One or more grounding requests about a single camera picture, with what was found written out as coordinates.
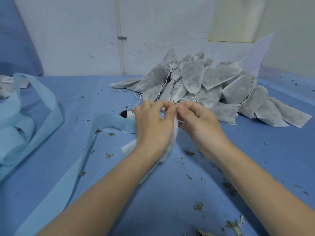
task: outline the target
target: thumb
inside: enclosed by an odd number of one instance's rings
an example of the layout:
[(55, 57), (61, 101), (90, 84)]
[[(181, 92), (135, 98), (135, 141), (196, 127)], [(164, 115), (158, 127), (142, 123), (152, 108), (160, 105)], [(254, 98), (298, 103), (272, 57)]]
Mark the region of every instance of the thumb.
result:
[(175, 105), (172, 105), (165, 112), (164, 119), (174, 121), (175, 115), (176, 115), (176, 107), (175, 107)]
[(190, 111), (184, 104), (177, 105), (177, 111), (184, 122), (188, 123), (189, 125), (192, 125), (199, 120), (199, 118), (197, 118), (195, 114)]

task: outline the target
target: hand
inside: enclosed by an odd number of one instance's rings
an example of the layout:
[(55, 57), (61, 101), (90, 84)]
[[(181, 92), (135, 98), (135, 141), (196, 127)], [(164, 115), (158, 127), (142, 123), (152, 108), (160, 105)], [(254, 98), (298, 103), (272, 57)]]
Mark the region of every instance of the hand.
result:
[[(162, 108), (166, 109), (164, 119), (160, 116)], [(156, 103), (144, 100), (141, 106), (136, 106), (136, 148), (145, 149), (158, 160), (171, 141), (175, 114), (175, 105), (166, 100), (158, 100)]]
[(178, 119), (190, 125), (180, 123), (179, 127), (187, 132), (205, 156), (215, 158), (222, 148), (231, 144), (210, 109), (199, 103), (182, 102), (177, 105), (177, 111)]

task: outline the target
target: blue table surface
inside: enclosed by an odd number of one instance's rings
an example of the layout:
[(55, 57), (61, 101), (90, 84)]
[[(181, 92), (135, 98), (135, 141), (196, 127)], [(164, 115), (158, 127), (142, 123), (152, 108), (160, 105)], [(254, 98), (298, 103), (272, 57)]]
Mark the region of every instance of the blue table surface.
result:
[[(134, 93), (113, 91), (108, 86), (127, 77), (130, 76), (38, 78), (57, 97), (65, 122), (0, 183), (1, 235), (13, 235), (82, 154), (96, 115), (106, 112), (118, 115), (128, 104), (138, 102)], [(278, 88), (282, 84), (276, 79), (260, 78), (259, 81), (270, 96), (315, 115), (311, 100), (303, 101), (282, 92)], [(291, 80), (283, 81), (282, 87), (291, 84)], [(306, 89), (315, 90), (314, 82), (309, 80), (306, 85), (311, 86)], [(38, 129), (49, 109), (32, 86), (21, 90), (21, 94), (22, 113), (33, 118)], [(274, 128), (242, 115), (237, 117), (236, 123), (237, 126), (222, 123), (228, 138), (296, 197), (315, 209), (315, 118), (301, 129), (294, 126)], [(86, 174), (81, 177), (73, 199), (118, 164), (124, 158), (120, 147), (135, 138), (135, 134), (111, 128), (100, 132), (93, 146), (95, 152), (89, 156)], [(187, 155), (184, 152), (187, 149), (196, 154)], [(114, 156), (106, 158), (105, 153), (114, 153)], [(179, 130), (173, 150), (136, 189), (109, 235), (195, 235), (194, 227), (197, 226), (220, 236), (226, 221), (239, 220), (241, 214), (245, 217), (245, 225), (241, 228), (243, 235), (268, 235), (240, 196), (231, 195), (223, 186), (224, 178), (218, 167), (204, 158), (187, 134)], [(203, 212), (193, 208), (199, 201), (203, 202)], [(235, 233), (226, 229), (226, 235)]]

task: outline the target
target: forearm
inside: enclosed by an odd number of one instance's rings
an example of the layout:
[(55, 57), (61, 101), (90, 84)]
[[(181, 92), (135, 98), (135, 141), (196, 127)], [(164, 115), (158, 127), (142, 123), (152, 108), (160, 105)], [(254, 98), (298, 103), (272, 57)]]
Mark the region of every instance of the forearm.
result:
[(135, 149), (50, 222), (38, 235), (106, 235), (154, 164), (146, 149)]
[(252, 159), (229, 144), (215, 161), (271, 235), (311, 235), (315, 213)]

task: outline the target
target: fingernail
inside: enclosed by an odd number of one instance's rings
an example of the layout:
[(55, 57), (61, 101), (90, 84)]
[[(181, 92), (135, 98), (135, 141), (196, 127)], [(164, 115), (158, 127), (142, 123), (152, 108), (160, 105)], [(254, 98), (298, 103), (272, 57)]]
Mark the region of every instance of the fingernail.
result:
[(183, 106), (182, 104), (179, 104), (179, 105), (177, 105), (177, 108), (178, 108), (179, 110), (183, 110), (183, 109), (184, 109), (184, 106)]

